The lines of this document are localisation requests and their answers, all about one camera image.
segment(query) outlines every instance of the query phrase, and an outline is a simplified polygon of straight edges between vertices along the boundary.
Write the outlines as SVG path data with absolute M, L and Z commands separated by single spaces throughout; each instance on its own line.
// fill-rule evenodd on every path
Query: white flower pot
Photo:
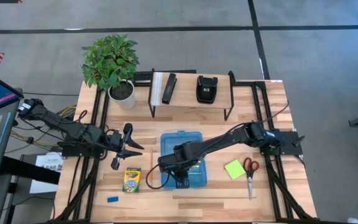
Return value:
M 126 98 L 124 100 L 116 100 L 116 99 L 114 99 L 110 95 L 111 87 L 108 90 L 110 99 L 113 100 L 114 102 L 116 102 L 124 110 L 129 110 L 129 109 L 131 109 L 131 108 L 133 108 L 135 106 L 135 86 L 130 80 L 128 80 L 128 83 L 130 83 L 132 85 L 133 91 L 132 91 L 132 94 L 128 98 Z

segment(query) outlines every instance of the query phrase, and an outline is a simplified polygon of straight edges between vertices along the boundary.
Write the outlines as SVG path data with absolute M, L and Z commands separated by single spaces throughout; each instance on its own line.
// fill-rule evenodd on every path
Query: potted plant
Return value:
M 131 79 L 139 61 L 132 49 L 137 42 L 126 40 L 126 37 L 110 35 L 94 42 L 85 52 L 85 63 L 81 67 L 89 87 L 97 85 L 106 90 L 110 99 L 128 110 L 135 106 Z

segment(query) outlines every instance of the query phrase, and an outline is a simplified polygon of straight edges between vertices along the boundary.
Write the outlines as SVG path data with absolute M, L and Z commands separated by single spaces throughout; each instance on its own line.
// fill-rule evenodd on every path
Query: crayola crayons box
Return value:
M 123 192 L 139 192 L 141 168 L 127 168 L 124 173 Z

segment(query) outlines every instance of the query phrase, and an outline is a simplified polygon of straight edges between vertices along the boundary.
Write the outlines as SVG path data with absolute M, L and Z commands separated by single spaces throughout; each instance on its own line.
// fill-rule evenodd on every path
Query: gray concrete floor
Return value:
M 258 0 L 260 26 L 358 25 L 357 0 Z M 161 26 L 251 26 L 247 1 L 65 0 L 0 4 L 0 29 L 66 29 Z M 98 34 L 4 34 L 0 78 L 25 91 L 77 93 L 82 81 L 81 47 Z M 344 222 L 358 218 L 358 30 L 262 31 L 271 79 L 284 80 L 295 127 L 303 141 L 306 171 L 318 216 Z M 253 31 L 141 32 L 139 70 L 197 69 L 238 79 L 261 79 Z M 43 96 L 58 111 L 75 96 Z M 22 132 L 34 137 L 36 132 Z M 7 150 L 22 146 L 10 140 Z M 12 154 L 43 152 L 28 147 Z M 47 202 L 18 208 L 15 223 L 45 221 Z

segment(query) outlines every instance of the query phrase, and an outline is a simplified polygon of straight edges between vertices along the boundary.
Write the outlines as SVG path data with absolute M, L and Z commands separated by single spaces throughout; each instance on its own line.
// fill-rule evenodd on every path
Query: blue bin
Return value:
M 188 141 L 202 141 L 203 135 L 198 132 L 178 131 L 177 133 L 165 133 L 161 135 L 161 156 L 173 154 L 173 147 Z M 193 166 L 188 171 L 190 188 L 204 187 L 208 180 L 206 178 L 206 165 L 204 159 L 198 161 L 198 164 Z M 161 183 L 167 181 L 166 173 L 161 175 Z M 170 177 L 164 189 L 176 189 L 176 181 Z

